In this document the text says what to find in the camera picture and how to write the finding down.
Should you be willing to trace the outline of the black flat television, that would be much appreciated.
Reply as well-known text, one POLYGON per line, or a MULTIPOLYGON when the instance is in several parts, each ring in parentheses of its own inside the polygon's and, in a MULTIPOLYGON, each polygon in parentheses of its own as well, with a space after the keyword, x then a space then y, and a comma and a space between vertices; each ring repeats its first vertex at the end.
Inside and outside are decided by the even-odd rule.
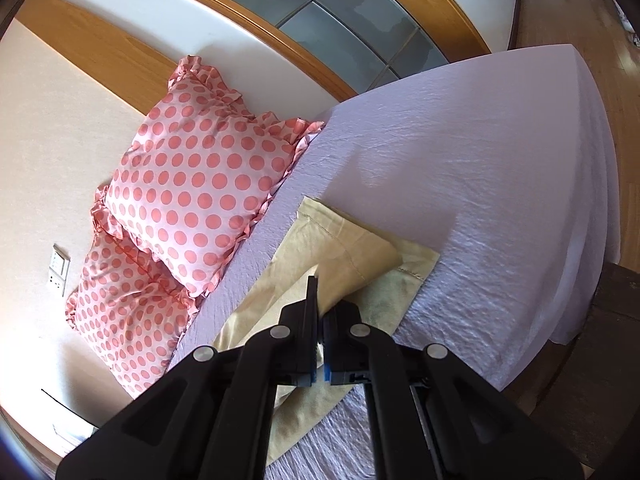
POLYGON ((40 389, 41 393, 56 406, 56 415, 54 420, 56 422, 62 422, 63 428, 66 431, 70 431, 74 437, 89 437, 98 430, 98 427, 86 419, 81 414, 78 414, 72 408, 69 408, 65 403, 59 401, 51 393, 43 388, 40 389))

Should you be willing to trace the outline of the polka dot pillow left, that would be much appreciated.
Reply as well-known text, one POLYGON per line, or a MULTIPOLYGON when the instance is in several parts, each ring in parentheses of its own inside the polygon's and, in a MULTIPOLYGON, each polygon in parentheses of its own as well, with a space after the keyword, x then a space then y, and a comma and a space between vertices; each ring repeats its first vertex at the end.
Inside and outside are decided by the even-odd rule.
POLYGON ((65 316, 136 398, 166 373, 200 302, 130 240, 105 206, 107 191, 102 185, 94 194, 92 245, 79 284, 67 297, 65 316))

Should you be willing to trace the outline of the white wall switch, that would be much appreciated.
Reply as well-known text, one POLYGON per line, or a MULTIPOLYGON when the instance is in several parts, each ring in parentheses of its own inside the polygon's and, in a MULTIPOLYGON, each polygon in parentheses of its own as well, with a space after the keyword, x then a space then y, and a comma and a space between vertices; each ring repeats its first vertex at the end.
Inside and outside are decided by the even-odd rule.
POLYGON ((56 245, 52 246, 48 266, 48 283, 60 297, 64 296, 70 258, 56 245))

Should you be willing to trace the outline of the polka dot pillow right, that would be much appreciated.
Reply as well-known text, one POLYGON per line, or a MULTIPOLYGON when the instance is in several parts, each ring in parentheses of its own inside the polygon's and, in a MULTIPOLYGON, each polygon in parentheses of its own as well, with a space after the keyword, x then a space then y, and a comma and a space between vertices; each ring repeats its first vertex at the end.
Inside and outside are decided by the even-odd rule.
POLYGON ((182 58, 103 193, 107 229, 212 292, 322 122, 250 112, 216 67, 182 58))

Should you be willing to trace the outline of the lavender bed sheet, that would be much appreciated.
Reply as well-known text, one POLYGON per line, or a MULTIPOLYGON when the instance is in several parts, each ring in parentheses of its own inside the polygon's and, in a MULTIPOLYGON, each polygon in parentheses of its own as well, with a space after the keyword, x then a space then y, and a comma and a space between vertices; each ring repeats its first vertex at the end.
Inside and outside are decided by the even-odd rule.
POLYGON ((401 344, 444 344, 503 389, 547 342, 582 329, 602 266, 620 258, 620 196, 605 109, 574 47, 434 68, 323 121, 176 360, 215 339, 307 197, 438 253, 401 344))

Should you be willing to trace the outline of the polka dot pillow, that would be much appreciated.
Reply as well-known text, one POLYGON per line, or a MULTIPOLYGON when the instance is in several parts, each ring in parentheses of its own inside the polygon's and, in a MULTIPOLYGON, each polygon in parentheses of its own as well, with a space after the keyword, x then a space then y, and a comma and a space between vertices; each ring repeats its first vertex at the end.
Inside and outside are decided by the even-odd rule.
POLYGON ((250 112, 216 67, 182 58, 103 193, 107 229, 212 292, 322 122, 250 112))
POLYGON ((102 185, 94 194, 92 245, 79 284, 67 297, 65 316, 136 398, 166 373, 200 302, 130 240, 105 206, 107 191, 102 185))

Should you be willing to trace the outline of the khaki pants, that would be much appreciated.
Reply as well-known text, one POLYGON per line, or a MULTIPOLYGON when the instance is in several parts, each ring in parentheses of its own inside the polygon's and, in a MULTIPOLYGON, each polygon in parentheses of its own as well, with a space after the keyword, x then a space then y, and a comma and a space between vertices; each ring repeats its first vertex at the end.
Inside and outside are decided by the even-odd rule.
POLYGON ((306 197, 262 275, 221 327, 220 351, 245 344, 273 325, 287 304, 318 280, 318 311, 340 300, 356 304, 363 322, 392 334, 436 266, 438 252, 381 231, 306 197))

